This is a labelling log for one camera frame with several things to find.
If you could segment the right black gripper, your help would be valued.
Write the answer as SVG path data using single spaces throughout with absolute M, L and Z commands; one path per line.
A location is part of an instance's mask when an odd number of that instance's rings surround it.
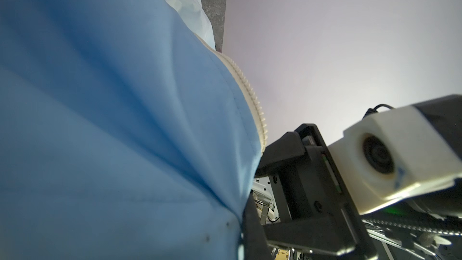
M 378 253 L 313 124 L 266 147 L 255 177 L 269 177 L 279 222 L 263 227 L 270 244 L 312 260 L 376 260 Z

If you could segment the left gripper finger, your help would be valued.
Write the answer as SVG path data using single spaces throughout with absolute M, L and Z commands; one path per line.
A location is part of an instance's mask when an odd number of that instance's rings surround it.
M 243 245 L 245 260 L 271 260 L 271 250 L 268 246 L 263 226 L 257 215 L 255 200 L 249 194 L 243 213 Z

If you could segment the light blue zip jacket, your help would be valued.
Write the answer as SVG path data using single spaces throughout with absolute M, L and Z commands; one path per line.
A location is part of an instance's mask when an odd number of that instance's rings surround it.
M 195 0 L 1 0 L 1 258 L 243 260 L 261 108 Z

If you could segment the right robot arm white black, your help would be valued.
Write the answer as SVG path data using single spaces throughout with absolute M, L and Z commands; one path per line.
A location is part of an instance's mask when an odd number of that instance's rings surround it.
M 339 162 L 318 127 L 303 124 L 266 148 L 256 171 L 268 178 L 279 217 L 261 217 L 267 244 L 300 260 L 375 260 L 379 240 L 419 258 L 436 257 L 436 237 L 460 237 L 460 220 L 420 213 L 361 215 Z

